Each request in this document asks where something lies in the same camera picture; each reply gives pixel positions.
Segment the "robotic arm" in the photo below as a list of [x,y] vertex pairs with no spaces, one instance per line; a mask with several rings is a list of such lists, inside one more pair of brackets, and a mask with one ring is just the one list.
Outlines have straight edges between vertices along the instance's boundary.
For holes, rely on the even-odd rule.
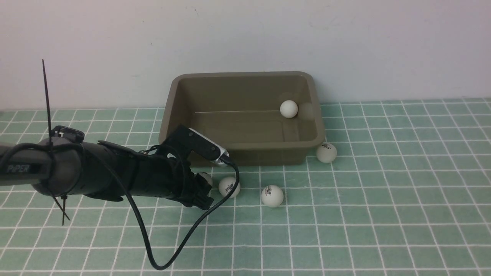
[[[56,197],[64,201],[69,195],[122,201],[125,196],[140,226],[149,261],[157,270],[168,268],[177,258],[196,227],[234,192],[239,171],[228,153],[193,129],[179,126],[161,144],[136,152],[107,141],[84,142],[84,133],[68,127],[53,128],[52,145],[46,139],[39,144],[0,145],[0,186],[32,184],[41,194],[51,196],[68,216]],[[214,206],[208,196],[211,186],[201,175],[194,175],[187,161],[194,151],[219,165],[231,165],[236,183],[231,192]],[[207,210],[189,230],[171,259],[159,266],[132,195],[163,197],[186,207]]]

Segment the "green tile floor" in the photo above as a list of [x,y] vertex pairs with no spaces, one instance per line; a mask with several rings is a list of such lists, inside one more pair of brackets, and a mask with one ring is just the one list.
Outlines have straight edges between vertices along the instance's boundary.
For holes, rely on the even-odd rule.
[[[243,167],[242,190],[197,229],[166,272],[146,259],[126,202],[71,196],[69,225],[29,186],[0,187],[3,276],[490,276],[491,99],[322,105],[331,164]],[[58,110],[54,124],[135,150],[157,143],[163,109]],[[0,113],[0,141],[38,142],[44,111]],[[217,183],[224,168],[207,169]],[[261,187],[284,187],[261,205]],[[216,190],[215,198],[220,198]],[[198,209],[136,198],[159,263]]]

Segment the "white wall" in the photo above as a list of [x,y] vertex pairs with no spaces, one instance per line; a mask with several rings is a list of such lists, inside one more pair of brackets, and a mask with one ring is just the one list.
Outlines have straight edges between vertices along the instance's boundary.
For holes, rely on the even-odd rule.
[[0,109],[165,104],[183,73],[301,70],[321,101],[491,96],[490,0],[1,0]]

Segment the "plastic tub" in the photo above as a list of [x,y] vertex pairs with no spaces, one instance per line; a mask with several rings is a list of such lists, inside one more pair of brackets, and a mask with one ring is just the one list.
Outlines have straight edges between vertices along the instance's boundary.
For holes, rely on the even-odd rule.
[[[279,112],[286,100],[299,106],[294,118]],[[227,149],[240,166],[301,164],[325,137],[315,84],[304,72],[181,75],[170,87],[159,142],[179,124]],[[189,161],[212,166],[196,154]]]

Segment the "white ball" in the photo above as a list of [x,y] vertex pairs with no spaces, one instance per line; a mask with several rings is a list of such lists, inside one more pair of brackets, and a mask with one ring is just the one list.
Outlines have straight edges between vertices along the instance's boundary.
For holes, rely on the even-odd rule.
[[323,143],[317,148],[316,155],[320,162],[331,163],[336,159],[337,150],[332,144]]
[[261,192],[261,201],[268,207],[278,207],[283,202],[283,191],[275,185],[269,185]]
[[281,106],[279,107],[279,112],[283,117],[285,118],[293,118],[295,115],[297,115],[297,112],[299,111],[299,107],[294,101],[288,100],[284,101]]
[[[220,194],[225,197],[232,190],[234,184],[235,184],[235,177],[225,177],[218,184],[218,191],[220,191]],[[239,183],[234,193],[230,196],[230,198],[236,197],[239,194],[240,190],[241,190],[241,184]]]
[[209,175],[203,171],[199,172],[198,174],[201,175],[206,180],[206,182],[208,182],[208,184],[213,187],[213,179],[212,179],[211,175]]

